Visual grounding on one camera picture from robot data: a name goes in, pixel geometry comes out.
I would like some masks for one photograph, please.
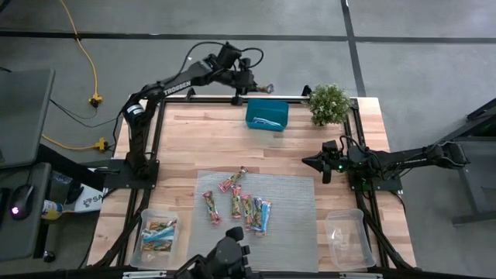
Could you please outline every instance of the clear plastic container with snacks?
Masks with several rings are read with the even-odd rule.
[[[375,265],[363,227],[361,210],[330,212],[325,223],[331,260],[337,267],[354,270]]]
[[[174,266],[181,228],[177,213],[145,209],[141,219],[143,221],[131,266],[158,270]]]

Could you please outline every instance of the gray fabric mat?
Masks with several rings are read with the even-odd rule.
[[[195,189],[195,207],[191,224],[188,257],[206,255],[225,235],[227,229],[245,225],[244,219],[230,218],[231,191],[222,193],[218,184],[231,173],[200,170]],[[261,197],[272,202],[265,237],[245,231],[242,245],[249,244],[249,265],[253,270],[317,272],[317,223],[313,178],[282,175],[248,174],[240,182],[242,195]],[[210,223],[202,196],[213,191],[219,225]]]

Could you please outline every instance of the blue bin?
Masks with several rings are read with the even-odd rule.
[[[251,129],[266,129],[281,132],[288,125],[288,113],[289,105],[287,102],[252,99],[248,101],[245,120]],[[281,126],[255,123],[253,122],[254,117],[277,122]]]

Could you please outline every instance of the small green plant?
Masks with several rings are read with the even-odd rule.
[[[344,90],[338,88],[336,84],[325,84],[315,87],[310,94],[308,104],[313,114],[312,122],[317,126],[324,126],[328,123],[345,122],[351,101]]]

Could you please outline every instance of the gray floor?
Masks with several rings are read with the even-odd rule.
[[[357,36],[495,37],[496,2],[489,0],[349,0]],[[226,2],[216,0],[66,0],[82,31],[346,35],[339,0]],[[71,27],[56,0],[17,0],[0,14],[0,28],[65,30]],[[84,40],[98,71],[105,100],[96,124],[115,117],[127,95],[144,84],[175,74],[192,40]],[[305,84],[333,83],[357,95],[348,43],[236,41],[261,47],[265,60],[254,74],[274,83],[278,95],[299,95]],[[196,50],[198,59],[215,48]],[[427,145],[463,124],[463,117],[494,97],[496,45],[358,43],[367,96],[380,99],[391,150]],[[0,66],[15,71],[52,67],[53,99],[90,115],[91,69],[73,40],[0,38]],[[232,94],[220,86],[200,94]],[[112,124],[84,128],[50,107],[44,132],[67,145],[111,141]],[[80,162],[102,160],[110,153],[62,154]],[[434,167],[403,178],[407,219],[418,266],[425,270],[493,277],[496,222],[460,228],[451,218],[470,212],[456,172]],[[0,272],[75,268],[91,240],[95,216],[66,219],[51,233],[60,255],[52,264],[33,261],[0,265]]]

